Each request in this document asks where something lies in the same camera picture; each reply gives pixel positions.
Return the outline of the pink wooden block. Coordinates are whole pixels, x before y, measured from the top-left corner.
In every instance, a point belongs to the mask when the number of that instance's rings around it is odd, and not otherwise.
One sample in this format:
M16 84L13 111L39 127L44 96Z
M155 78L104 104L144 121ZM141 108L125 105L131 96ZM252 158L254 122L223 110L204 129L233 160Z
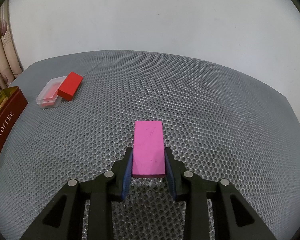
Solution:
M160 178L166 173L161 121L136 121L133 139L132 176Z

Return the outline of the grey honeycomb mesh mat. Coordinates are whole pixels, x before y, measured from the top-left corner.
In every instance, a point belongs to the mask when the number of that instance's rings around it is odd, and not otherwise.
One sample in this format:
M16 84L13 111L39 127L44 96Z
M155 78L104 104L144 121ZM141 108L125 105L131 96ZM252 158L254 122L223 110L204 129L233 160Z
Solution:
M83 77L72 101L41 108L56 77ZM0 154L0 232L19 239L69 180L94 179L160 120L165 146L202 178L229 179L277 239L300 227L300 124L268 85L203 60L94 51L31 65L14 84L28 101Z

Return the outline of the clear box with red insert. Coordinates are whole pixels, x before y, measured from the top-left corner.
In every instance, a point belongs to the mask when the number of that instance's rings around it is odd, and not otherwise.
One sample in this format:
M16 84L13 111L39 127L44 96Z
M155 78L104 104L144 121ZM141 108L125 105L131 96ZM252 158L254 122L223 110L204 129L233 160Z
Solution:
M57 94L60 85L66 76L51 79L36 98L36 103L41 108L55 108L61 103L62 98Z

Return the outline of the red gold toffee tin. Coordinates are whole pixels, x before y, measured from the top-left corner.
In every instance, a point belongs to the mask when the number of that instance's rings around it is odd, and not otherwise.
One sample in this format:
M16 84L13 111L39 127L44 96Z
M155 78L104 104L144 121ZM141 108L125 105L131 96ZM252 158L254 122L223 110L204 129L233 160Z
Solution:
M21 89L17 86L8 87L0 92L0 153L3 145L18 120L19 116L27 106Z

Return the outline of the red wooden block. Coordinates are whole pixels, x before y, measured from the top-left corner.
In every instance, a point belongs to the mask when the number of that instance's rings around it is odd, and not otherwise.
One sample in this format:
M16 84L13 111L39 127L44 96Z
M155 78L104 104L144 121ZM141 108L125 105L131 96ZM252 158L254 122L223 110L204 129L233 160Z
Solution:
M66 101L72 101L82 80L82 76L74 72L70 72L66 79L60 85L57 91L57 95Z

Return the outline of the beige patterned curtain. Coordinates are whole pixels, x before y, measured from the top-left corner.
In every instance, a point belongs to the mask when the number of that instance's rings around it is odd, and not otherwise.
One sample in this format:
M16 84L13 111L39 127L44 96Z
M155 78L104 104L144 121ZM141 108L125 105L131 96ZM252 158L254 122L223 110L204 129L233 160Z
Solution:
M0 92L23 72L13 42L10 24L10 2L0 7Z

